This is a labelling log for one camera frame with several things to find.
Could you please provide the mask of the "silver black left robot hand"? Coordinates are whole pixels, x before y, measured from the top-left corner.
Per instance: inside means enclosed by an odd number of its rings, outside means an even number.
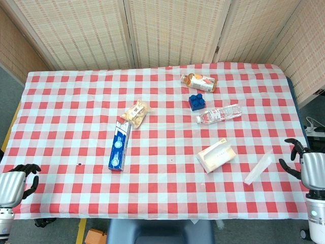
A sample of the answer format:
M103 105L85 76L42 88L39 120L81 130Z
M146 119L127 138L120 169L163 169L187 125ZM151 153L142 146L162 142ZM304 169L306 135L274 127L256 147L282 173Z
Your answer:
M21 164L1 173L1 208L15 208L33 194L39 184L38 172L41 172L41 168L37 164ZM25 190L26 179L31 173L35 174L32 185Z

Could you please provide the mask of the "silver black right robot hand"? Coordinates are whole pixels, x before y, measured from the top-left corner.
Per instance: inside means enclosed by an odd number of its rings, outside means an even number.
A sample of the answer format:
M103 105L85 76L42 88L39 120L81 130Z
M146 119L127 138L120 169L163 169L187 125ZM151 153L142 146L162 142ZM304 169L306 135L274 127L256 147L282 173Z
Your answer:
M324 153L303 147L301 142L294 138L287 138L284 141L294 145L290 159L294 161L296 155L299 155L301 171L290 168L283 159L279 159L282 169L301 180L307 189L324 191Z

